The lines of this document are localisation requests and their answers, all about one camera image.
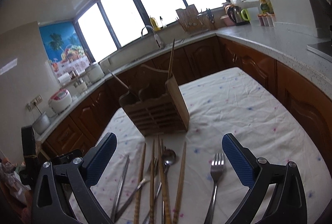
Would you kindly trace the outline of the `wooden chopstick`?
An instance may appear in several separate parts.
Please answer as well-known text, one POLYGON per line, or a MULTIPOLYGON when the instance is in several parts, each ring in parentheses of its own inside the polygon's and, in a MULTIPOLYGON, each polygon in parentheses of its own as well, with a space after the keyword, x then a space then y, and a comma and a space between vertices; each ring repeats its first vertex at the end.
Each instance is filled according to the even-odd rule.
POLYGON ((174 49, 175 49, 175 39, 173 39, 172 49, 171 49, 171 55, 170 55, 170 59, 169 59, 168 78, 167 78, 168 80, 172 76, 174 49))
POLYGON ((149 224, 154 223, 154 170, 155 170, 155 140, 151 147, 151 170, 150 170, 150 209, 149 224))
POLYGON ((138 185, 136 191, 136 200, 135 200, 135 207, 134 207, 134 224, 139 224, 140 218, 140 200, 141 200, 141 181, 144 178, 144 166, 145 166, 145 154, 146 154, 146 143, 144 144, 142 156, 141 156, 141 163, 140 163, 140 171, 138 177, 138 185))
POLYGON ((185 179, 186 148, 187 148, 187 142, 184 142, 182 158, 181 158, 181 169, 180 169, 179 180, 178 180, 176 203, 175 203, 175 211, 173 214, 173 221, 172 221, 173 224, 178 223, 179 213, 181 210, 182 193, 183 193, 183 186, 184 186, 184 179, 185 179))
POLYGON ((168 199, 168 187, 165 178, 165 171, 164 171, 164 161, 162 158, 161 153, 161 145, 160 145, 160 138, 157 138, 157 148, 158 148, 158 158, 160 162, 159 173, 160 173, 160 180, 161 180, 161 191, 162 197, 164 202, 164 216, 165 216, 165 223, 171 224, 171 212, 169 206, 169 199, 168 199))

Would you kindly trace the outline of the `steel chopstick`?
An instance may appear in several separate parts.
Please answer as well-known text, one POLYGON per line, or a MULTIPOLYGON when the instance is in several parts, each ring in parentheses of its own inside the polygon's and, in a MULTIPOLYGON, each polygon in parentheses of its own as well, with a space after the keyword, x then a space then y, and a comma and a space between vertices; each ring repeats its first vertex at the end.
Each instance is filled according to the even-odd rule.
POLYGON ((120 196, 122 193, 124 181, 126 179, 128 166, 129 166, 129 155, 126 155, 126 162, 125 162, 122 174, 121 174, 119 182, 118 182, 118 186, 117 186, 117 189, 115 192, 114 202, 113 202, 113 206, 112 206, 112 210, 111 210, 111 214, 110 214, 110 219, 113 221, 113 223, 115 223, 115 216, 116 216, 116 213, 118 210, 120 196))

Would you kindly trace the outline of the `metal inner pot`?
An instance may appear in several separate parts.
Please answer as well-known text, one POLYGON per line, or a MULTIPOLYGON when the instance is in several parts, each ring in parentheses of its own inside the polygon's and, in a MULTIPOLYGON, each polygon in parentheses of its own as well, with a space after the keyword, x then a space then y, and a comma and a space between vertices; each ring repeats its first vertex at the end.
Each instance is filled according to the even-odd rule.
POLYGON ((33 130, 38 134, 42 135, 51 125, 50 118, 46 112, 43 112, 32 124, 33 130))

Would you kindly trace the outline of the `wooden chopstick on table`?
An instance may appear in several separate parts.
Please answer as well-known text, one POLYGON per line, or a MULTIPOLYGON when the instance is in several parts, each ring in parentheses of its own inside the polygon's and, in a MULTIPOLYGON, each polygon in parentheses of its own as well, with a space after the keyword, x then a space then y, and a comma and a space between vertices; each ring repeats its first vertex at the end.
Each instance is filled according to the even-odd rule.
POLYGON ((138 185, 136 191, 136 200, 135 200, 135 207, 134 207, 134 224, 139 224, 140 218, 140 200, 141 200, 141 181, 144 178, 144 166, 145 166, 145 154, 146 154, 146 143, 144 144, 142 156, 141 156, 141 163, 140 163, 140 171, 138 177, 138 185))

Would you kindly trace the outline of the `steel fork left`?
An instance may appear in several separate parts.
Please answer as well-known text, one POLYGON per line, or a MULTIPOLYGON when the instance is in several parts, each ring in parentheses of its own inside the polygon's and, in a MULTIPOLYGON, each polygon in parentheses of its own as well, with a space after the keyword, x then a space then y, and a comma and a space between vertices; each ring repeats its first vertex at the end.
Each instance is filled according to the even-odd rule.
POLYGON ((126 200, 126 202, 123 204, 123 206, 120 208, 120 210, 117 211, 114 222, 117 222, 120 219, 122 214, 126 211, 126 209, 129 207, 129 205, 132 203, 132 200, 134 199, 136 192, 138 192, 138 190, 140 190, 145 184, 150 182, 150 171, 151 171, 151 167, 149 167, 146 170, 142 180, 138 183, 137 187, 134 189, 134 191, 129 196, 129 198, 126 200))

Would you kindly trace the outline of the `steel fork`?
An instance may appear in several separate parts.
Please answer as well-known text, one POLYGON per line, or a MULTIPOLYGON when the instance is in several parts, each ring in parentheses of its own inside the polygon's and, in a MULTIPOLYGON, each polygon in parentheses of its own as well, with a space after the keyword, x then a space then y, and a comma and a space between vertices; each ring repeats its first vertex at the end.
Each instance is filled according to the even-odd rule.
POLYGON ((138 183, 137 187, 134 189, 134 191, 129 196, 129 198, 126 200, 126 202, 123 204, 123 206, 120 208, 120 210, 117 211, 114 222, 117 222, 120 219, 122 214, 126 211, 126 209, 129 207, 129 205, 132 203, 132 200, 134 199, 136 192, 138 192, 138 190, 140 190, 145 184, 150 182, 150 171, 151 171, 151 167, 149 167, 146 170, 142 180, 138 183))
POLYGON ((212 197, 210 200, 209 208, 208 208, 208 211, 206 214, 206 218, 204 220, 204 224, 211 224, 213 222, 218 183, 219 183, 220 179, 222 178, 222 175, 224 172, 224 165, 225 165, 224 152, 215 154, 213 161, 211 163, 211 166, 210 166, 210 175, 213 180, 213 191, 212 191, 212 197))

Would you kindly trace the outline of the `red white rice cooker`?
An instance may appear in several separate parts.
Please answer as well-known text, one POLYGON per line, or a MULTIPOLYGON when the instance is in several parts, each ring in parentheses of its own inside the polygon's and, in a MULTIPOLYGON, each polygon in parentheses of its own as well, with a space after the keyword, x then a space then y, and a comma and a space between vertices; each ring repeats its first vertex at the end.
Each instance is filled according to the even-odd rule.
POLYGON ((55 113, 61 113, 72 103, 72 97, 67 89, 54 93, 48 100, 48 105, 55 113))

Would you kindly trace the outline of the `steel fork right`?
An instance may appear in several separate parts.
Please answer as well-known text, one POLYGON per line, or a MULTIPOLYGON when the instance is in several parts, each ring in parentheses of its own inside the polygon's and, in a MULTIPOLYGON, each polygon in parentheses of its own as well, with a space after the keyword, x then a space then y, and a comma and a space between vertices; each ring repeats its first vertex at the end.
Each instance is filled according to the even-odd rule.
POLYGON ((218 183, 219 183, 220 179, 222 178, 222 175, 224 172, 224 165, 225 165, 224 152, 215 154, 213 161, 211 163, 211 166, 210 166, 210 175, 213 180, 213 191, 212 191, 212 197, 210 200, 209 208, 208 208, 208 211, 206 214, 206 218, 204 220, 204 224, 211 224, 213 222, 218 183))

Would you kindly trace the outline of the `steel spoon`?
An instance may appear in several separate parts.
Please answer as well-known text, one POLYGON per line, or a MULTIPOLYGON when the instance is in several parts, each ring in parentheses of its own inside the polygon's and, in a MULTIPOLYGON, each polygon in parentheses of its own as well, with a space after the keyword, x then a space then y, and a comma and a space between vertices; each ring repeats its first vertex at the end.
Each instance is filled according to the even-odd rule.
MULTIPOLYGON (((171 165, 175 164, 176 162, 176 153, 174 150, 164 147, 162 153, 162 160, 164 162, 164 174, 165 174, 165 185, 168 186, 168 179, 167 179, 167 173, 169 171, 169 168, 171 165)), ((162 215, 161 215, 161 223, 166 223, 165 218, 165 202, 162 201, 162 215)))

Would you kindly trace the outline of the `wooden utensil holder box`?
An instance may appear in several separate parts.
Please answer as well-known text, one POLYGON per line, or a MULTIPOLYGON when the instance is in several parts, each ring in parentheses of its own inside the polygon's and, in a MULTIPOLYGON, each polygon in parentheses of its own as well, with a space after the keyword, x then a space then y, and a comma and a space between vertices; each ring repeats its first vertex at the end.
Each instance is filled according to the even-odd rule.
POLYGON ((167 70, 140 65, 119 104, 145 137, 188 131, 186 103, 174 75, 167 70))

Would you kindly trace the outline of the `white floral tablecloth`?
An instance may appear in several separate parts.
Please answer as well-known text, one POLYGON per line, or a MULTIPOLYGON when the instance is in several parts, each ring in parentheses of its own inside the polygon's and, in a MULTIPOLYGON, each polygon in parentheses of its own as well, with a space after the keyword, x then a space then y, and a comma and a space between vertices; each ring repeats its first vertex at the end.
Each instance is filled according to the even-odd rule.
MULTIPOLYGON (((222 137, 232 133, 256 157, 272 164, 294 161, 306 194, 308 223, 315 223, 331 200, 331 176, 305 130, 286 108, 258 82, 239 68, 198 79, 180 86, 190 114, 186 135, 165 135, 164 145, 178 157, 168 173, 170 207, 174 211, 183 142, 186 140, 186 168, 178 223, 204 223, 213 191, 210 164, 222 151, 222 137)), ((113 115, 103 136, 113 132, 118 146, 92 193, 110 215, 118 180, 129 156, 121 207, 135 189, 146 143, 145 168, 151 160, 153 138, 145 139, 122 108, 113 115)), ((225 223, 248 188, 243 186, 225 158, 225 170, 218 184, 213 223, 225 223)))

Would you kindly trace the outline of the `tropical fruit poster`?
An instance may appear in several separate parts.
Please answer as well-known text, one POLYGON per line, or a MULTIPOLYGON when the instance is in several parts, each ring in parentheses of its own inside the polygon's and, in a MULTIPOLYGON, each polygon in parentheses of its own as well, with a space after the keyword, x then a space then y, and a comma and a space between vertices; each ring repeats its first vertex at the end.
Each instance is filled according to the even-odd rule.
POLYGON ((90 65, 72 22, 42 26, 39 32, 56 77, 71 71, 82 73, 90 65))

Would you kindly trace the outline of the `yellow dish soap bottle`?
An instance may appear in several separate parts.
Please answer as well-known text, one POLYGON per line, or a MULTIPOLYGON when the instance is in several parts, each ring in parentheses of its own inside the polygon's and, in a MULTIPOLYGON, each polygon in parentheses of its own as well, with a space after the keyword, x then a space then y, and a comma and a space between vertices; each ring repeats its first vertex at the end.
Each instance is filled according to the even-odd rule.
POLYGON ((150 17, 150 23, 151 23, 154 31, 159 31, 160 30, 160 27, 157 24, 157 21, 156 21, 156 19, 154 17, 150 17))

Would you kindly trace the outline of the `chrome sink faucet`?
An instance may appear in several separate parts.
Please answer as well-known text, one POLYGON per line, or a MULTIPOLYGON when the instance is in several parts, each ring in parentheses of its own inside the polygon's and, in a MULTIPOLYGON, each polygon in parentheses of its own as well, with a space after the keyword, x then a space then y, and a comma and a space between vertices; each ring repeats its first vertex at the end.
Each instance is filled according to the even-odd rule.
POLYGON ((165 47, 164 42, 161 40, 159 35, 156 33, 155 29, 150 25, 145 25, 144 28, 141 30, 141 37, 143 37, 143 30, 144 29, 152 31, 154 40, 155 40, 156 44, 158 45, 159 49, 163 49, 165 47))

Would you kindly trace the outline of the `pink spice jar set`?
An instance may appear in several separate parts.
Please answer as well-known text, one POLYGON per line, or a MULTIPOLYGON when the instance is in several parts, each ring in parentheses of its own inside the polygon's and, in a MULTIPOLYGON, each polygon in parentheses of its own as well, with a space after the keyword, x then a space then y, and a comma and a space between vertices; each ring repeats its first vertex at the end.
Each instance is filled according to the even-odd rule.
POLYGON ((274 23, 276 21, 276 17, 274 14, 259 14, 258 20, 261 26, 265 27, 274 27, 274 23))

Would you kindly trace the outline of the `steel electric kettle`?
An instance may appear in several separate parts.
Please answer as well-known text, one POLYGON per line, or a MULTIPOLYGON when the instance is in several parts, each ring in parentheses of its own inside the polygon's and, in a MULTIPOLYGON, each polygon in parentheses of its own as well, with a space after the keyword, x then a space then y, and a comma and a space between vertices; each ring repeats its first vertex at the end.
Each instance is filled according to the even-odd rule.
POLYGON ((241 16, 241 11, 242 11, 242 9, 239 6, 233 5, 233 4, 230 4, 225 7, 225 12, 227 13, 230 20, 236 26, 246 25, 249 23, 248 21, 243 19, 243 17, 241 16))

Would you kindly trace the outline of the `yellow oil bottle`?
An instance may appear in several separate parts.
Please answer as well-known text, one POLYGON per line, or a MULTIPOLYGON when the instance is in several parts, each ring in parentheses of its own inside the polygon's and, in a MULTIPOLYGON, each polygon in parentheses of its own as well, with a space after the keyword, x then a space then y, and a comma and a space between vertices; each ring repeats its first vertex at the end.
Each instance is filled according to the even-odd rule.
POLYGON ((267 3, 266 0, 259 0, 260 2, 260 9, 262 11, 262 13, 265 15, 267 13, 270 13, 270 7, 269 4, 267 3))

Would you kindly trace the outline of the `wall power socket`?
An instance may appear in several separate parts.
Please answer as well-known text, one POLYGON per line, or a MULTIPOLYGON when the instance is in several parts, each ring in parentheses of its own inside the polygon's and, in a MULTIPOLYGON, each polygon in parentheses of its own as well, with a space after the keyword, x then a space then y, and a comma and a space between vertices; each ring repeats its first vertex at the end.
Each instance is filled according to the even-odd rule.
POLYGON ((41 95, 36 96, 33 100, 30 102, 27 102, 26 107, 28 111, 32 111, 34 108, 37 107, 38 104, 40 104, 43 101, 43 98, 41 95))

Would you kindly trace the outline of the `green handled cup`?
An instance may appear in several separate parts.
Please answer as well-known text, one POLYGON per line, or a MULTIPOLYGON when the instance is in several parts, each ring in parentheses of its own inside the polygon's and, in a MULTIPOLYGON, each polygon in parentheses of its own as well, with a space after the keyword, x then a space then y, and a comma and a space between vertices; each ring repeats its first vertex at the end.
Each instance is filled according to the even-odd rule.
POLYGON ((244 21, 250 21, 249 11, 247 9, 241 10, 241 17, 244 21))

